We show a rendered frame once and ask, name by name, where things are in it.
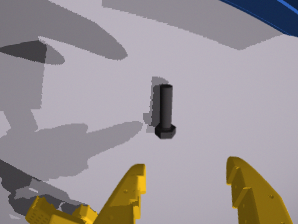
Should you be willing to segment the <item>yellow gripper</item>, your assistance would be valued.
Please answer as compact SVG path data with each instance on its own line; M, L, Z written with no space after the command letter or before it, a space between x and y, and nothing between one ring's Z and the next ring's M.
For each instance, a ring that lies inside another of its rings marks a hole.
M281 196L243 159L228 157L226 184L231 185L239 224L293 224ZM141 194L146 194L146 166L135 164L92 224L135 224L140 219Z

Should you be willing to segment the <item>black hex-head bolt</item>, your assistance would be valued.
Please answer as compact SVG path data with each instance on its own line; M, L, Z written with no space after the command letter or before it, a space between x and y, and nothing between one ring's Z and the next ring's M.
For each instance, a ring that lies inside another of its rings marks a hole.
M160 85L160 123L155 127L155 135L160 139L172 139L176 134L176 127L171 124L172 94L172 85Z

